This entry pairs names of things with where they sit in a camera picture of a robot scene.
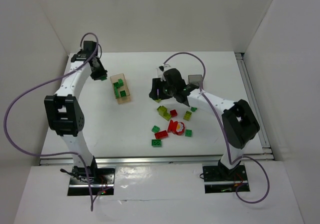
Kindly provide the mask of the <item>green lego plate stack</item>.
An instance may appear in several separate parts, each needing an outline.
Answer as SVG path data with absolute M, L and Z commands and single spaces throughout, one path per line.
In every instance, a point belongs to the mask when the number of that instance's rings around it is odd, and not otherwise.
M 120 98 L 120 94 L 119 94 L 119 83 L 118 83 L 118 82 L 114 82 L 114 83 L 113 83 L 113 90 L 114 90 L 115 98 L 116 98 L 116 99 Z

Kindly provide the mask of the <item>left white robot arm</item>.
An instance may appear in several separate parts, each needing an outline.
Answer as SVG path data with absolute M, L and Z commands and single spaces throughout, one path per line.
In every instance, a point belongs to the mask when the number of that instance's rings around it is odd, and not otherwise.
M 86 144 L 83 128 L 85 115 L 78 98 L 88 78 L 94 81 L 107 79 L 107 70 L 98 56 L 99 44 L 95 41 L 82 41 L 82 48 L 70 61 L 70 72 L 63 78 L 60 88 L 54 95 L 47 95 L 44 106 L 51 130 L 65 142 L 68 151 L 72 152 L 73 168 L 71 176 L 91 180 L 97 176 L 97 163 Z

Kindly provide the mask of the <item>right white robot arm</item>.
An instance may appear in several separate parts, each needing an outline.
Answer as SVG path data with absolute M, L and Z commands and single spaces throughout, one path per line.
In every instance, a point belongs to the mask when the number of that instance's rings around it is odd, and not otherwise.
M 188 107 L 215 115 L 226 141 L 226 153 L 218 161 L 218 170 L 225 177 L 235 172 L 247 144 L 260 131 L 259 122 L 246 100 L 223 99 L 204 91 L 199 84 L 186 84 L 176 68 L 152 79 L 149 97 L 153 100 L 175 98 Z

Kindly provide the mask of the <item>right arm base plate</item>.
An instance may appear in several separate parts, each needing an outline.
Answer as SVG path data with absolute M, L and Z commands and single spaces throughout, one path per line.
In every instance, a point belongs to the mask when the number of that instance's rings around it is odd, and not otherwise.
M 244 165 L 238 166 L 230 175 L 223 175 L 218 165 L 205 165 L 199 177 L 204 182 L 206 194 L 249 192 L 250 186 L 247 171 Z

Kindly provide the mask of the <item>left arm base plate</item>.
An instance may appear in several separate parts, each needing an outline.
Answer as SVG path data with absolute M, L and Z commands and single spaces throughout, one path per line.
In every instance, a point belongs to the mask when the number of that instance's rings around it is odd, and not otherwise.
M 67 196 L 89 196 L 88 182 L 86 174 L 76 175 L 74 171 L 68 172 L 70 175 Z M 96 177 L 89 177 L 92 195 L 96 196 L 99 192 L 101 196 L 113 196 L 115 184 L 115 167 L 101 167 L 96 171 Z

